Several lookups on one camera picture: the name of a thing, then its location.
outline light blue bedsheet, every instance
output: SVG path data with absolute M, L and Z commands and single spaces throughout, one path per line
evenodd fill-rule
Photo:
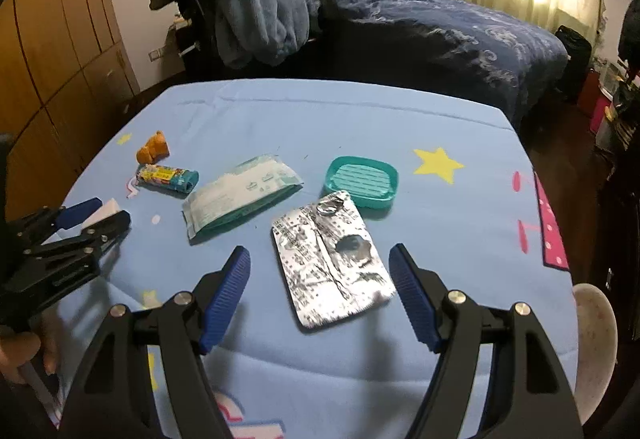
M 248 222 L 190 245 L 182 200 L 140 189 L 126 198 L 135 152 L 162 130 L 171 156 L 163 164 L 214 180 L 253 156 L 280 155 L 305 181 L 283 202 Z M 131 135 L 126 142 L 118 141 Z M 449 184 L 414 174 L 414 149 L 443 148 L 463 164 Z M 360 83 L 241 80 L 175 86 L 148 105 L 98 154 L 69 193 L 71 205 L 114 197 L 131 215 L 131 230 L 105 257 L 104 277 L 60 302 L 67 325 L 61 343 L 68 387 L 84 348 L 114 303 L 132 310 L 155 291 L 165 301 L 220 269 L 241 244 L 251 278 L 222 346 L 204 358 L 209 379 L 236 437 L 397 439 L 404 437 L 426 392 L 437 356 L 417 342 L 399 297 L 352 321 L 312 335 L 296 325 L 271 240 L 271 222 L 318 199 L 330 162 L 340 155 L 392 164 L 399 190 L 385 216 L 363 212 L 378 251 L 403 242 L 415 261 L 450 289 L 477 303 L 508 308 L 527 301 L 551 339 L 573 386 L 577 317 L 570 275 L 542 265 L 542 246 L 523 253 L 518 220 L 538 222 L 532 169 L 504 114 L 479 103 L 415 90 Z M 512 188 L 515 171 L 524 178 Z M 160 216 L 157 224 L 152 219 Z M 539 242 L 539 234 L 529 235 Z M 164 430 L 178 437 L 154 355 L 155 392 Z M 490 369 L 483 346 L 461 437 L 477 430 Z

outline human hand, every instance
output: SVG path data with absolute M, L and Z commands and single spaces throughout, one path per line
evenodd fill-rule
M 0 372 L 4 379 L 24 383 L 17 367 L 30 361 L 40 348 L 43 352 L 45 372 L 53 374 L 58 366 L 58 349 L 52 329 L 44 320 L 34 333 L 19 333 L 0 338 Z

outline finger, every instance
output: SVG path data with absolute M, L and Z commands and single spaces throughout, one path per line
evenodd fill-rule
M 11 381 L 12 383 L 17 383 L 19 385 L 24 385 L 26 383 L 24 378 L 18 373 L 18 369 L 15 367 L 9 369 L 8 367 L 0 366 L 0 374 L 4 376 L 4 379 Z
M 44 332 L 40 337 L 42 341 L 42 361 L 47 374 L 53 374 L 58 367 L 58 346 L 52 334 Z
M 47 374 L 58 368 L 58 346 L 56 345 L 56 324 L 58 320 L 51 313 L 43 313 L 37 333 L 42 342 L 42 361 Z
M 34 333 L 20 333 L 0 339 L 0 366 L 12 369 L 25 364 L 40 349 L 40 338 Z

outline orange toy bear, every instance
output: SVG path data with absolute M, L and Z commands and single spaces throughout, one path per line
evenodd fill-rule
M 158 130 L 149 138 L 146 145 L 138 150 L 136 160 L 140 164 L 155 164 L 159 159 L 169 155 L 169 146 L 164 134 Z

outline star pattern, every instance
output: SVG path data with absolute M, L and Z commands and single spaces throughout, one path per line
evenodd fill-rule
M 118 144 L 125 144 L 129 139 L 131 139 L 132 134 L 125 134 L 120 139 L 116 141 Z
M 447 183 L 453 184 L 453 171 L 465 167 L 465 165 L 453 161 L 442 148 L 438 148 L 435 152 L 424 150 L 414 150 L 414 152 L 422 159 L 422 165 L 414 174 L 436 174 Z
M 156 378 L 154 377 L 154 365 L 156 364 L 156 357 L 154 356 L 154 353 L 148 353 L 147 355 L 148 360 L 149 360 L 149 374 L 151 377 L 151 390 L 153 390 L 153 392 L 155 392 L 156 390 L 158 390 L 158 382 L 156 381 Z
M 142 292 L 142 307 L 145 309 L 155 309 L 161 305 L 162 304 L 158 301 L 158 294 L 155 289 L 153 291 Z

